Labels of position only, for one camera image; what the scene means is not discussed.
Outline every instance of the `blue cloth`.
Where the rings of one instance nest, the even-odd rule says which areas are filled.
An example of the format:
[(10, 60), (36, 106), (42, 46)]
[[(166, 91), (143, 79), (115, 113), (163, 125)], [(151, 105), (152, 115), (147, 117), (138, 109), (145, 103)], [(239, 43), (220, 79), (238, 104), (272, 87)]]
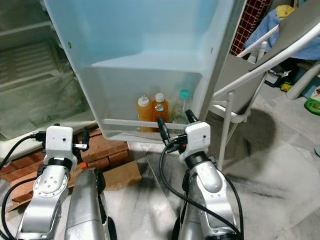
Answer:
[[(275, 26), (277, 26), (281, 18), (276, 15), (277, 9), (269, 12), (264, 19), (261, 21), (260, 25), (256, 28), (256, 30), (251, 34), (251, 36), (246, 41), (244, 48), (249, 47), (259, 38), (261, 38), (264, 34), (269, 32)], [(270, 48), (275, 44), (279, 36), (279, 32), (275, 32), (269, 39), (267, 40), (266, 52), (270, 50)], [(316, 37), (312, 42), (309, 43), (304, 49), (297, 52), (292, 58), (303, 59), (303, 60), (320, 60), (320, 37)]]

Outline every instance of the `tile floor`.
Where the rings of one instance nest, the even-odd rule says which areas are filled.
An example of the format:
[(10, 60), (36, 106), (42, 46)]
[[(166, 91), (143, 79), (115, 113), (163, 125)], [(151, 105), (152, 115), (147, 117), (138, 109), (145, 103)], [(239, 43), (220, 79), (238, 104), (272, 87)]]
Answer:
[[(320, 222), (320, 117), (303, 107), (305, 98), (290, 101), (278, 88), (264, 85), (247, 123), (232, 136), (223, 171), (238, 190), (245, 240), (318, 240)], [(211, 146), (217, 157), (222, 118), (209, 113)], [(167, 240), (179, 213), (181, 201), (159, 180), (159, 156), (163, 145), (130, 143), (142, 181), (119, 191), (107, 191), (109, 215), (119, 240)], [(185, 167), (176, 154), (166, 158), (165, 175), (181, 191)], [(6, 185), (0, 184), (1, 192)], [(229, 194), (235, 217), (236, 202)], [(70, 196), (55, 239), (63, 239)], [(7, 215), (12, 232), (22, 210)]]

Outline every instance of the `orange juice bottle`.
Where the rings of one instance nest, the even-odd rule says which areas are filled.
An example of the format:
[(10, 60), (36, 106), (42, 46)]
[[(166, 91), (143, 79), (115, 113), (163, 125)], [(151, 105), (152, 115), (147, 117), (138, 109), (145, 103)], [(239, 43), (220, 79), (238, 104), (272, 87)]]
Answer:
[[(142, 95), (136, 104), (136, 108), (138, 111), (138, 117), (140, 121), (152, 122), (152, 104), (149, 101), (149, 98), (146, 95)], [(140, 127), (141, 132), (152, 133), (152, 127)]]
[(152, 102), (152, 122), (157, 122), (158, 117), (162, 117), (165, 123), (168, 122), (168, 102), (161, 92), (155, 95), (155, 100)]

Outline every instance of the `white bottle cap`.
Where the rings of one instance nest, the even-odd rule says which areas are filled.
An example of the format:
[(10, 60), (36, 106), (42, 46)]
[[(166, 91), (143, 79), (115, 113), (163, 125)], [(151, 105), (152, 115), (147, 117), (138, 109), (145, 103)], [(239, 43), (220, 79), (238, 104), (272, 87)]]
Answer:
[(146, 97), (146, 95), (142, 95), (139, 99), (138, 99), (138, 105), (140, 107), (146, 107), (149, 105), (149, 98)]
[(155, 95), (155, 101), (157, 103), (162, 103), (165, 100), (165, 95), (162, 92), (159, 92)]

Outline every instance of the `teal bottle cap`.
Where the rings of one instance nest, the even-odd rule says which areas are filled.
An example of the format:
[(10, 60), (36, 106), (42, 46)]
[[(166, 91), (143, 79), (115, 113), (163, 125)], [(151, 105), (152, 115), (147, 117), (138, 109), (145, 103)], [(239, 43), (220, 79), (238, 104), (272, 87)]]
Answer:
[(183, 90), (180, 91), (179, 96), (182, 99), (188, 99), (189, 96), (190, 96), (190, 92), (188, 90), (183, 89)]

